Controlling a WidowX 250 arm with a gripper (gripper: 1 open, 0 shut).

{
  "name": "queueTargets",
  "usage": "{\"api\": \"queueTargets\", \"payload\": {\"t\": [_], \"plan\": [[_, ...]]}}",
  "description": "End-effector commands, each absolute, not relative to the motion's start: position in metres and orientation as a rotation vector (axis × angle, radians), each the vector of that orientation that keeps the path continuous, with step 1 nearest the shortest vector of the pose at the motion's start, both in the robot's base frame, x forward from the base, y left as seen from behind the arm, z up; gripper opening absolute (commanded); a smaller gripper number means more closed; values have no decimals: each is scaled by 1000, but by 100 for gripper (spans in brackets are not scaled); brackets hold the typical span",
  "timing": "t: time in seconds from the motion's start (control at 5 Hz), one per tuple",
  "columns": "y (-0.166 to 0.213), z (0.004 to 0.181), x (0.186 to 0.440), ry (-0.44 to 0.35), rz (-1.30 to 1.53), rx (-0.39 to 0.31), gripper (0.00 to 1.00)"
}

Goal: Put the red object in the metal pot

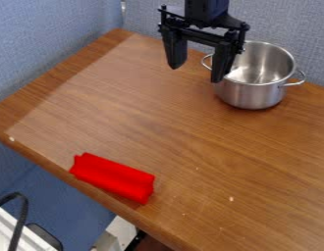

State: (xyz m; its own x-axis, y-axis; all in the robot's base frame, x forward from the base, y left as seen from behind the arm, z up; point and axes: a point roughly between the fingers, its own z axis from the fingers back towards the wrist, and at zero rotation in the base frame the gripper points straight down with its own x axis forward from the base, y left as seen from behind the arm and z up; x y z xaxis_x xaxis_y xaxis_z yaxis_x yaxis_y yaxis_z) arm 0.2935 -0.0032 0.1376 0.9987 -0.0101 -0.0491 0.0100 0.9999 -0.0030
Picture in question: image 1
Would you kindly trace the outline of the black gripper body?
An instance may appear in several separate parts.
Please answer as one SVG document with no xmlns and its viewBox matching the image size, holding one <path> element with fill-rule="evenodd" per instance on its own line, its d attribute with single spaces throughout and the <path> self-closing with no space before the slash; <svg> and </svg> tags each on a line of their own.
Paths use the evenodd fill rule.
<svg viewBox="0 0 324 251">
<path fill-rule="evenodd" d="M 224 39 L 232 40 L 235 52 L 243 51 L 244 35 L 250 25 L 228 14 L 228 0 L 184 0 L 184 7 L 161 4 L 161 25 L 175 28 L 223 28 L 227 31 Z"/>
</svg>

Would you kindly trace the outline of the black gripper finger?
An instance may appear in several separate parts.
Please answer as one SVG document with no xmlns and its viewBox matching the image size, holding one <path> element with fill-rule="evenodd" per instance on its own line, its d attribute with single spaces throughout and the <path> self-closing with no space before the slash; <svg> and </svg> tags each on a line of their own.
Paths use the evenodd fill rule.
<svg viewBox="0 0 324 251">
<path fill-rule="evenodd" d="M 161 28 L 161 42 L 168 66 L 176 70 L 187 60 L 187 40 L 177 30 L 164 26 Z"/>
<path fill-rule="evenodd" d="M 234 44 L 231 42 L 220 42 L 215 47 L 212 56 L 211 82 L 218 83 L 223 80 L 224 75 L 230 71 L 234 61 L 235 52 Z"/>
</svg>

